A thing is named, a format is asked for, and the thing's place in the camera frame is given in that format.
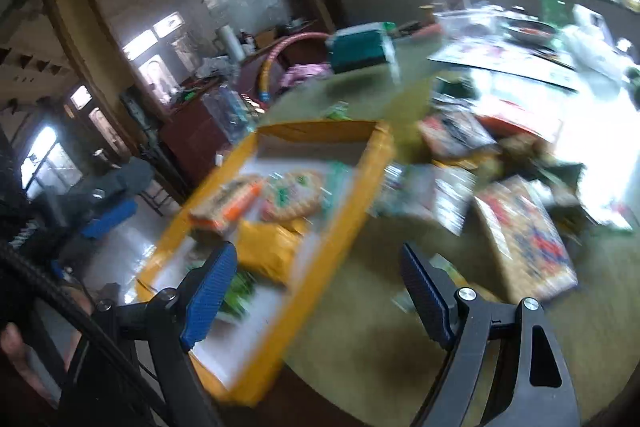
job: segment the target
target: bowl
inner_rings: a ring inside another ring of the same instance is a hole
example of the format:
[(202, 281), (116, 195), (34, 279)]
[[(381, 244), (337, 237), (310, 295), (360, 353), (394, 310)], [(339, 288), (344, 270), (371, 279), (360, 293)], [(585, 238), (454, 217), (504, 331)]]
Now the bowl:
[(549, 47), (558, 34), (553, 26), (539, 21), (510, 20), (506, 29), (518, 42), (533, 46)]

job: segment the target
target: yellow snack package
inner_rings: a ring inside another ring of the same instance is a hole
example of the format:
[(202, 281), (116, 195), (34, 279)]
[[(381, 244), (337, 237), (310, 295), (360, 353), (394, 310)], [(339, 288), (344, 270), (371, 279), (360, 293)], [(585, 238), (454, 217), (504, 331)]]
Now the yellow snack package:
[(298, 232), (303, 228), (300, 223), (291, 228), (296, 232), (275, 223), (240, 220), (236, 238), (238, 264), (273, 282), (289, 283), (291, 267), (303, 238)]

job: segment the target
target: blue gripper pad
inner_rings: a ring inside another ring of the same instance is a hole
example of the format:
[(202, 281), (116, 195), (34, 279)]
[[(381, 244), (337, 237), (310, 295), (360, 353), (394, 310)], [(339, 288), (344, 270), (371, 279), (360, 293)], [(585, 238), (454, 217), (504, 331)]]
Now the blue gripper pad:
[(231, 243), (225, 243), (217, 257), (212, 253), (204, 266), (190, 272), (189, 275), (204, 270), (205, 274), (186, 305), (184, 329), (180, 335), (180, 341), (186, 350), (193, 348), (197, 341), (203, 340), (209, 333), (231, 279), (236, 274), (236, 267), (236, 247)]
[(421, 263), (407, 244), (400, 252), (400, 273), (429, 338), (450, 351), (458, 329), (453, 281), (444, 270)]

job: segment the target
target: green tablecloth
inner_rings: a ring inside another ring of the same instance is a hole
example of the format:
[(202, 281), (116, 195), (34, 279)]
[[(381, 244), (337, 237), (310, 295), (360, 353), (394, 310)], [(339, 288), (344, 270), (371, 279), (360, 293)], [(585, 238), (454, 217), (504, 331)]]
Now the green tablecloth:
[[(440, 44), (437, 38), (396, 41), (398, 74), (375, 66), (296, 88), (274, 105), (264, 123), (314, 120), (344, 100), (350, 118), (388, 121), (398, 159), (419, 162), (426, 153), (414, 123), (429, 107), (431, 79), (441, 65), (428, 56)], [(582, 123), (577, 127), (576, 136), (589, 132)], [(286, 362), (318, 393), (375, 427), (409, 425), (444, 358), (418, 318), (392, 303), (403, 288), (398, 251), (404, 241), (415, 241), (424, 253), (443, 255), (468, 280), (504, 295), (474, 213), (462, 237), (411, 219), (366, 222)], [(638, 361), (639, 261), (635, 236), (597, 237), (574, 260), (580, 288), (545, 307), (583, 418), (619, 393)], [(466, 425), (479, 422), (488, 395), (497, 346), (488, 353)]]

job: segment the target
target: person's foot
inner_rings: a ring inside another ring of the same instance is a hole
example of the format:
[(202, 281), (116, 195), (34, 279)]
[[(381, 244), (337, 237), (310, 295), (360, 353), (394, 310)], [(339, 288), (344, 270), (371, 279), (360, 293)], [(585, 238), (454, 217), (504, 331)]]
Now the person's foot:
[(24, 344), (18, 326), (8, 323), (4, 330), (0, 331), (0, 349), (15, 367), (18, 374), (33, 387), (34, 391), (50, 403), (54, 403), (49, 391), (46, 390), (40, 377), (29, 366), (27, 360), (27, 347)]

